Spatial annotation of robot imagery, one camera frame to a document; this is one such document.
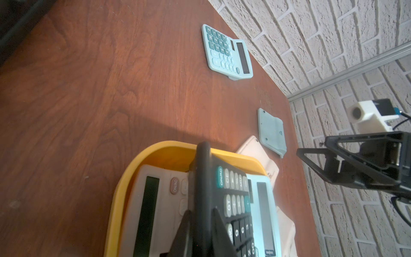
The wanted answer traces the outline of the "white calculator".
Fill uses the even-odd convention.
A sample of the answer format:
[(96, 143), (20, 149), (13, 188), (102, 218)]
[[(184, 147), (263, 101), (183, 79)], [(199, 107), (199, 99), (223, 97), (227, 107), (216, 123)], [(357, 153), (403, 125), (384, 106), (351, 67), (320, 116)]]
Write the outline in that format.
[(282, 257), (298, 257), (295, 245), (295, 224), (279, 207), (276, 207), (276, 210)]
[(272, 189), (275, 187), (276, 179), (279, 175), (279, 168), (268, 156), (256, 136), (249, 137), (237, 150), (237, 154), (253, 157), (257, 159), (270, 178)]

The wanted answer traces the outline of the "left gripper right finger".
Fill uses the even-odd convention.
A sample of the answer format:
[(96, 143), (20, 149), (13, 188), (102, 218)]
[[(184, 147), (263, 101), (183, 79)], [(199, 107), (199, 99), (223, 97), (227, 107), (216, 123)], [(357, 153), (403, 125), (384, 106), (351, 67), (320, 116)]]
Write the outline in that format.
[(214, 208), (211, 213), (212, 257), (236, 257), (237, 253), (230, 241), (219, 211)]

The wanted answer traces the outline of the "yellow storage box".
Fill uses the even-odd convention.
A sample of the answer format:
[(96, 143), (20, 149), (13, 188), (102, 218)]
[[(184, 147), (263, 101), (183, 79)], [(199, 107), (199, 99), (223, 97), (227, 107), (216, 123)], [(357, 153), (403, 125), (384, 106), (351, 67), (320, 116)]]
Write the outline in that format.
[[(181, 171), (188, 173), (188, 209), (193, 206), (193, 175), (191, 174), (192, 163), (195, 159), (197, 145), (178, 141), (163, 141), (156, 143), (142, 151), (126, 168), (121, 177), (115, 194), (110, 213), (109, 227), (106, 239), (105, 256), (120, 257), (119, 247), (121, 243), (121, 233), (128, 200), (131, 194), (132, 185), (143, 165), (150, 165), (162, 169)], [(227, 162), (228, 164), (244, 171), (246, 175), (267, 176), (261, 163), (256, 159), (235, 153), (211, 148), (211, 152)]]

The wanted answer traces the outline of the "grey blue calculator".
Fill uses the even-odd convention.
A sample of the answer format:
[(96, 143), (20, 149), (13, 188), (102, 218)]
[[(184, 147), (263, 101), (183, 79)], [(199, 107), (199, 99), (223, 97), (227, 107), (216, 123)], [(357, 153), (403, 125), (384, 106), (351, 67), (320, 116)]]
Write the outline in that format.
[(202, 37), (211, 70), (237, 81), (253, 77), (250, 54), (244, 40), (233, 39), (203, 24)]

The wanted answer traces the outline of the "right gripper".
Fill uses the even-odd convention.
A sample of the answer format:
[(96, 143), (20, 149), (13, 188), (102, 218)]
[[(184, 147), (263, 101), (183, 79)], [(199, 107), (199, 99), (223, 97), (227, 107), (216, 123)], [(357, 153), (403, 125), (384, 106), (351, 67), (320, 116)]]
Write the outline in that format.
[(296, 155), (325, 182), (411, 198), (409, 132), (328, 136), (324, 145)]

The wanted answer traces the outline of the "pink calculator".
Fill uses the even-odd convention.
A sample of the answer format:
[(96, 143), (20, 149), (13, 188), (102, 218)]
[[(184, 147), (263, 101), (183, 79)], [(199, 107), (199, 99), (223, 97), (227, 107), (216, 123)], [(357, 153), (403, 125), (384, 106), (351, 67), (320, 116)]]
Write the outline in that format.
[(128, 200), (120, 257), (165, 257), (188, 209), (188, 173), (140, 167)]

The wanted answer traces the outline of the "white calculator front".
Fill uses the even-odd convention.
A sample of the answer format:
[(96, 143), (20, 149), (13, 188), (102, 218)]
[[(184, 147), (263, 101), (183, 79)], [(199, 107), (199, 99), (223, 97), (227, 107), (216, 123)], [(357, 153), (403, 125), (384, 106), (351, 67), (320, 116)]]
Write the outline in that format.
[(295, 245), (295, 224), (279, 207), (276, 207), (276, 210), (282, 257), (298, 257)]

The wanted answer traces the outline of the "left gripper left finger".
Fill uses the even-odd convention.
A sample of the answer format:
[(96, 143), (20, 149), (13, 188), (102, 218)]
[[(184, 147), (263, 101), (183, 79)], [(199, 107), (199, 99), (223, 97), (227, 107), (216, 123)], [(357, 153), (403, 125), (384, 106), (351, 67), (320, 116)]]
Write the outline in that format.
[(192, 212), (186, 211), (174, 237), (170, 251), (160, 257), (191, 257), (193, 249)]

